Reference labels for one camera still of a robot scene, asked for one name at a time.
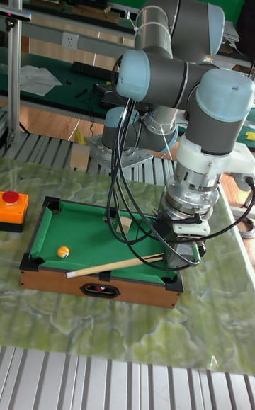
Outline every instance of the pool cue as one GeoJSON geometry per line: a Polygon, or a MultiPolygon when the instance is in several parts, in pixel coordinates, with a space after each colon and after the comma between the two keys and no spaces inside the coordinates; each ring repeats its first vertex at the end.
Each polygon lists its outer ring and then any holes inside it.
{"type": "MultiPolygon", "coordinates": [[[[143,259],[147,259],[147,262],[161,261],[163,259],[163,254],[160,257],[158,256],[159,254],[155,254],[153,256],[145,256],[143,257],[143,259]]],[[[104,263],[101,266],[87,267],[82,268],[81,270],[69,271],[65,275],[66,278],[75,278],[76,276],[91,275],[92,273],[100,273],[102,271],[116,270],[117,268],[134,267],[140,265],[142,265],[142,262],[139,259],[134,258],[128,259],[126,261],[104,263]]]]}

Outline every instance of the light blue joint cap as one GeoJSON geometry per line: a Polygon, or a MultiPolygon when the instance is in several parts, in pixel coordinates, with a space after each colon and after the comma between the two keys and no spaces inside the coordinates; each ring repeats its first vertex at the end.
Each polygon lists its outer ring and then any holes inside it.
{"type": "MultiPolygon", "coordinates": [[[[105,127],[117,128],[122,111],[123,111],[122,106],[116,106],[115,108],[112,108],[111,110],[109,110],[106,114],[106,119],[104,122],[105,127]]],[[[129,121],[129,125],[133,124],[138,119],[139,119],[139,113],[136,110],[133,110],[131,119],[129,121]]]]}
{"type": "Polygon", "coordinates": [[[208,4],[210,56],[219,51],[225,24],[225,15],[221,7],[208,4]]]}
{"type": "Polygon", "coordinates": [[[149,88],[150,69],[147,54],[142,50],[128,50],[123,54],[117,92],[135,101],[142,101],[149,88]]]}
{"type": "Polygon", "coordinates": [[[238,122],[249,113],[254,82],[239,72],[212,69],[205,73],[195,93],[201,110],[221,122],[238,122]]]}

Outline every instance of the electrical outlet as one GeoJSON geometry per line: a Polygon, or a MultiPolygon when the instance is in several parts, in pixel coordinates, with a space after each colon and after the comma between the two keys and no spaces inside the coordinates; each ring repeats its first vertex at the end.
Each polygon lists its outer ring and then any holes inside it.
{"type": "Polygon", "coordinates": [[[63,33],[62,46],[68,50],[77,50],[78,46],[78,34],[63,33]]]}

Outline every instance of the green marble surface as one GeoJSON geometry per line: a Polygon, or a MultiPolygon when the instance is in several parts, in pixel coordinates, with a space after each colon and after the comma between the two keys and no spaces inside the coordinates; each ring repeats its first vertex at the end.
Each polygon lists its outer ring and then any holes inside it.
{"type": "MultiPolygon", "coordinates": [[[[29,194],[22,234],[0,232],[0,344],[185,368],[255,373],[255,292],[237,236],[208,241],[202,263],[182,272],[175,309],[24,290],[19,263],[46,195],[104,205],[109,178],[0,159],[1,190],[29,194]]],[[[162,187],[131,183],[141,208],[162,187]]],[[[222,198],[212,230],[230,222],[222,198]]]]}

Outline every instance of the yellow billiard ball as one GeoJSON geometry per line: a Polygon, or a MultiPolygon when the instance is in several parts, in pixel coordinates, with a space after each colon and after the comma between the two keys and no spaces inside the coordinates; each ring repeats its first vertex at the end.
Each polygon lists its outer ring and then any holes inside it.
{"type": "Polygon", "coordinates": [[[61,257],[62,259],[64,259],[65,257],[68,257],[69,255],[69,249],[66,246],[61,246],[60,248],[58,248],[57,250],[57,255],[59,257],[61,257]]]}

